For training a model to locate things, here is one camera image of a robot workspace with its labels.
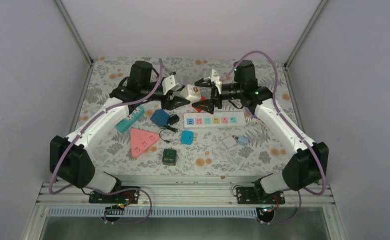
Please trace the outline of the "white cube adapter with tiger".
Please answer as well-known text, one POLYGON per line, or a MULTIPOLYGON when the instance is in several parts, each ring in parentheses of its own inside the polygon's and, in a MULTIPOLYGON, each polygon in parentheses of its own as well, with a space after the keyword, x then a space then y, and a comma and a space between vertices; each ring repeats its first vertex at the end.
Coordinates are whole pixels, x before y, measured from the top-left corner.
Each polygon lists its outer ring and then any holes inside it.
POLYGON ((190 103, 199 102, 202 98, 199 88, 191 84, 186 85, 180 91, 180 96, 190 103))

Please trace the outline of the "dark blue cube socket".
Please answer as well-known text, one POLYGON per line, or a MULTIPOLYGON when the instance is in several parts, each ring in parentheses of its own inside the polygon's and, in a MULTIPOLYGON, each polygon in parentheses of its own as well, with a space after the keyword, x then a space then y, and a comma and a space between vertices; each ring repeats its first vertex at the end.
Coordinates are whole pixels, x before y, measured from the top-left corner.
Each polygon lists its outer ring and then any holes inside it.
POLYGON ((163 127, 168 124, 170 116, 163 109, 157 109, 154 111, 150 120, 158 127, 163 127))

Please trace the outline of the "light blue plug adapter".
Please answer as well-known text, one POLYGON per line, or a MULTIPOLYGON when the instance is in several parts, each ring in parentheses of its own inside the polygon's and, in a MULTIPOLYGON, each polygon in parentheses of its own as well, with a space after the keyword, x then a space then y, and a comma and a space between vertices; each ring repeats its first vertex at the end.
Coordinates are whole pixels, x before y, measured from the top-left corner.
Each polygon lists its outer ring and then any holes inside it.
POLYGON ((181 133, 180 142, 183 145, 191 145, 193 141, 196 140, 196 137, 192 131, 184 130, 181 133))

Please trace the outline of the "dark green cube adapter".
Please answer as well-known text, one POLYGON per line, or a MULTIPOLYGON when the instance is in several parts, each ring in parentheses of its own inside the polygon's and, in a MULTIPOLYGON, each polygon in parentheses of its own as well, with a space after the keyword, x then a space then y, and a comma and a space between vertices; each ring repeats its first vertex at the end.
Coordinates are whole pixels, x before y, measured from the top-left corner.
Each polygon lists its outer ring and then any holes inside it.
POLYGON ((177 151, 175 149, 164 149, 162 155, 162 164, 166 166, 175 166, 177 161, 177 151))

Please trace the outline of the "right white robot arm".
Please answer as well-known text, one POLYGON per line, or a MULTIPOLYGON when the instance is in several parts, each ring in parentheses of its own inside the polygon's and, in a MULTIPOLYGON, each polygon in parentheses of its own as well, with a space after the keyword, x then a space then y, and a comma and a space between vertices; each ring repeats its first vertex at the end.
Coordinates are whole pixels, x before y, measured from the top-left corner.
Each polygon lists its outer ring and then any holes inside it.
POLYGON ((219 73, 210 70, 194 85, 210 88, 211 96, 193 103, 193 107, 212 114, 216 108, 222 108, 224 100, 239 100, 243 107, 269 127, 287 153, 292 154, 282 171, 255 181, 253 195, 257 202, 265 204, 272 199, 273 193, 281 190, 298 191, 318 180, 325 181, 328 146, 324 142, 315 142, 302 132, 282 110, 275 94, 258 84, 252 61, 234 63, 234 83, 223 84, 219 73))

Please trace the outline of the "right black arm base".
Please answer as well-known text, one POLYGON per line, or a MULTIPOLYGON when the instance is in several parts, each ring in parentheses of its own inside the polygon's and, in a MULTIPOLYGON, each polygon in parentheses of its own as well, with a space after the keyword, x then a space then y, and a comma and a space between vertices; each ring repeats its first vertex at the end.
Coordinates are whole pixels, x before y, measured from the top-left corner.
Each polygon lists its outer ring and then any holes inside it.
POLYGON ((258 187, 244 187, 236 185, 232 194, 237 198, 239 205, 260 205, 256 208, 256 219, 261 224, 270 223, 275 216, 275 210, 285 204, 285 196, 282 191, 265 193, 258 187))

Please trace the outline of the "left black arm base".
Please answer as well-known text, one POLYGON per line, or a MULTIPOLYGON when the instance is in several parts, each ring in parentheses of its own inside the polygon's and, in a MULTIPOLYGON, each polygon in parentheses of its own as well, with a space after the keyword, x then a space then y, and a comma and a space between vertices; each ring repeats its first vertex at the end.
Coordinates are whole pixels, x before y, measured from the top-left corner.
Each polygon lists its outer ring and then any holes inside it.
POLYGON ((123 215, 125 207, 128 205, 135 205, 138 203, 138 198, 140 195, 139 190, 129 190, 115 195, 104 195, 95 191, 90 192, 89 194, 89 203, 93 204, 107 204, 104 212, 101 214, 101 219, 106 219, 110 222, 115 222, 120 219, 120 217, 113 217, 118 215, 123 215))

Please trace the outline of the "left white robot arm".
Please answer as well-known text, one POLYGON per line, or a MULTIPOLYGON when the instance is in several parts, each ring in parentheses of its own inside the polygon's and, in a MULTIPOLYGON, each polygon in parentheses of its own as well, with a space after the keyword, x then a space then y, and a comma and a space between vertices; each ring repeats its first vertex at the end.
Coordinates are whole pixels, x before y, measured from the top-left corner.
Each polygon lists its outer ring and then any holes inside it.
POLYGON ((57 135, 51 140, 50 194, 55 195, 65 190, 53 189, 57 178, 61 178, 70 186, 88 188, 102 194, 108 202, 114 203, 121 198, 119 179, 96 169, 91 153, 116 124, 142 103, 160 101, 169 110, 189 103, 184 98, 173 96, 173 92, 183 87, 176 73, 168 70, 161 59, 159 65, 159 70, 155 70, 147 61, 135 61, 129 76, 120 81, 92 117, 66 137, 57 135))

